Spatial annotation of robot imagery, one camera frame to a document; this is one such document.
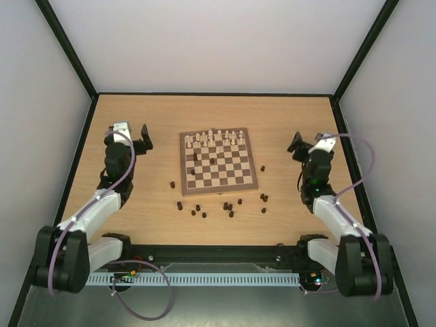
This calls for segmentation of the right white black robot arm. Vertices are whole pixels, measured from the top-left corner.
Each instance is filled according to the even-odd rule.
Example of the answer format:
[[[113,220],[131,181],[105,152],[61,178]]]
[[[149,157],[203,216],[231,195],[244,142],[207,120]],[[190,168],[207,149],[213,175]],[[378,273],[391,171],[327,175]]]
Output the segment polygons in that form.
[[[300,162],[297,190],[302,203],[331,231],[335,245],[325,236],[307,235],[297,250],[298,261],[306,267],[316,262],[334,275],[343,296],[391,294],[394,288],[390,243],[386,236],[372,232],[342,205],[342,193],[331,187],[330,172],[334,146],[340,134],[318,134],[310,144],[295,133],[287,150]]]

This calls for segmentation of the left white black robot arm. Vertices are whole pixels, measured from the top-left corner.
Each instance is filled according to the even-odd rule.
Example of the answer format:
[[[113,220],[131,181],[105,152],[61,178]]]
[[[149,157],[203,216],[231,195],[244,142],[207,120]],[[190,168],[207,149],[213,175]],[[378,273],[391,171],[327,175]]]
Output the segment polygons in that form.
[[[91,239],[127,203],[134,189],[137,157],[153,149],[146,126],[140,134],[139,140],[133,140],[127,121],[109,126],[104,138],[104,168],[93,195],[68,219],[37,233],[31,260],[34,286],[46,288],[51,295],[77,294],[91,273],[130,257],[129,236],[106,233],[96,242]]]

